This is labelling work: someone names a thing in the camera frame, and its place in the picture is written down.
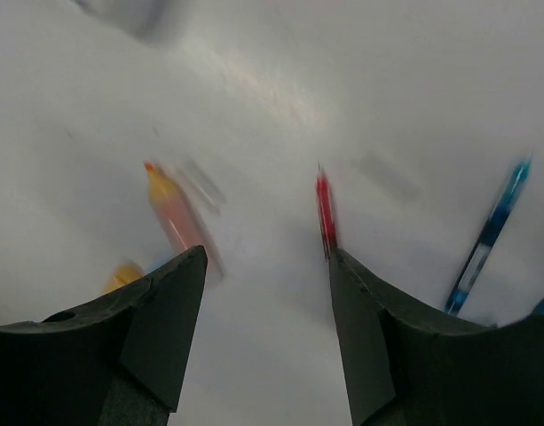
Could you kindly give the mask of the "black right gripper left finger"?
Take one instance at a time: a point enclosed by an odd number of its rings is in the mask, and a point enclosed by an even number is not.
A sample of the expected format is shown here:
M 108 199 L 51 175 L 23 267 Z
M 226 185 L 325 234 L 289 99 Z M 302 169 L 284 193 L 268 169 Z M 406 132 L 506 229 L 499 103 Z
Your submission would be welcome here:
M 86 304 L 0 326 L 0 425 L 166 424 L 207 266 L 196 246 Z

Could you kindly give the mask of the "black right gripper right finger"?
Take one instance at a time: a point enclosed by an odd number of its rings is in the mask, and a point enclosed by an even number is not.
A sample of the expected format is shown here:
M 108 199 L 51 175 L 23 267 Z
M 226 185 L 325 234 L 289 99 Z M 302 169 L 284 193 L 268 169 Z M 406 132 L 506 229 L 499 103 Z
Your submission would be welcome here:
M 356 425 L 544 425 L 544 314 L 486 327 L 381 280 L 343 250 L 329 261 Z

